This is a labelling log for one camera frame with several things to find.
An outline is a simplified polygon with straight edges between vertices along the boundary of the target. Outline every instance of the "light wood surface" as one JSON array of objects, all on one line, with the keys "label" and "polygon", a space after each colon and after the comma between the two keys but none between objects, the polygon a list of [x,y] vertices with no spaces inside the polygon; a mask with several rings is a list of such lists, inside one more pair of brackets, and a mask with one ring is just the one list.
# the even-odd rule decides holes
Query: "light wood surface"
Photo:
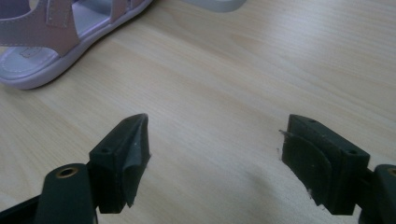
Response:
[{"label": "light wood surface", "polygon": [[156,1],[42,88],[0,86],[0,210],[149,116],[135,205],[100,223],[357,223],[316,207],[279,160],[289,114],[396,163],[396,3],[247,0],[215,13]]}]

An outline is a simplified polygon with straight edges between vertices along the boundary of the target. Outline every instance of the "clamp jaw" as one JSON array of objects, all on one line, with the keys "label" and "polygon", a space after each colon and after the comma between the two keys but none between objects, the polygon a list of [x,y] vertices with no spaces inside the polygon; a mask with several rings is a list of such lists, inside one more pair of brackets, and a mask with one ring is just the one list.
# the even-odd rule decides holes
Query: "clamp jaw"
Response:
[{"label": "clamp jaw", "polygon": [[360,224],[396,223],[396,166],[367,168],[370,155],[316,120],[290,115],[282,161],[333,215],[361,208]]},{"label": "clamp jaw", "polygon": [[132,206],[149,162],[149,118],[124,119],[91,152],[88,164],[49,172],[41,195],[0,213],[2,224],[94,224],[102,214]]}]

